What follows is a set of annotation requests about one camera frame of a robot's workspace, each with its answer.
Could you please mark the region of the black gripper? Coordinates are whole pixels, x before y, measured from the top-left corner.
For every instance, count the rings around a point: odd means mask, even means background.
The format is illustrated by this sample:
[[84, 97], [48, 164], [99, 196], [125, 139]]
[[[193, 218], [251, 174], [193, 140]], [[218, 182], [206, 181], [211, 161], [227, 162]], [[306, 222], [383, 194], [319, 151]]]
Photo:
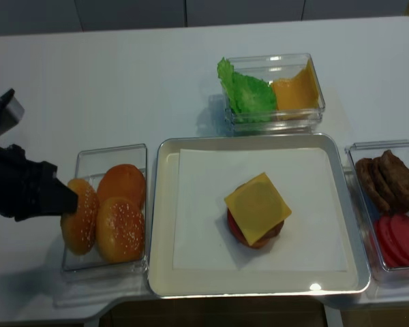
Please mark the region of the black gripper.
[[78, 195], [57, 179], [57, 166], [31, 161], [16, 144], [0, 147], [0, 215], [24, 221], [75, 213]]

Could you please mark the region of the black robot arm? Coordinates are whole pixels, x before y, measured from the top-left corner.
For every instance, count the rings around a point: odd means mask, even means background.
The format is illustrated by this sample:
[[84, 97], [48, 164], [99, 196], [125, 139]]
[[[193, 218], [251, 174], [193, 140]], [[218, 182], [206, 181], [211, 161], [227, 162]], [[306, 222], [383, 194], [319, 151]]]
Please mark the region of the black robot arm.
[[[0, 124], [5, 108], [0, 105]], [[24, 221], [75, 213], [77, 194], [57, 178], [57, 167], [34, 162], [16, 144], [0, 147], [0, 215]]]

